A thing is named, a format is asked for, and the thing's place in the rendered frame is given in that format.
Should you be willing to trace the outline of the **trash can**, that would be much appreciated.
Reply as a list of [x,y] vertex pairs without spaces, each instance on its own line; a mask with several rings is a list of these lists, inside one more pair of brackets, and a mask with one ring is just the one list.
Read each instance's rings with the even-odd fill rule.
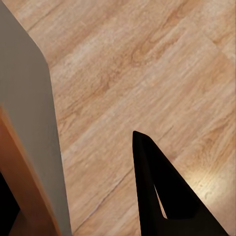
[[72,236],[49,67],[2,0],[0,172],[20,207],[8,236]]

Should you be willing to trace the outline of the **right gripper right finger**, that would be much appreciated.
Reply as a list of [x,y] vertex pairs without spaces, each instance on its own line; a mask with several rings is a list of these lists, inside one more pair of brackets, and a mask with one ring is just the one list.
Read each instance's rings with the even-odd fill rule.
[[229,236],[148,135],[134,131],[132,149],[142,236]]

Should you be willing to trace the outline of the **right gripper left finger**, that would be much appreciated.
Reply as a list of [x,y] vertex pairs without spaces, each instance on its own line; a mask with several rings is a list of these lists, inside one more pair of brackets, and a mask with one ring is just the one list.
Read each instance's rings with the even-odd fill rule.
[[8,236],[20,211],[7,182],[0,172],[0,236]]

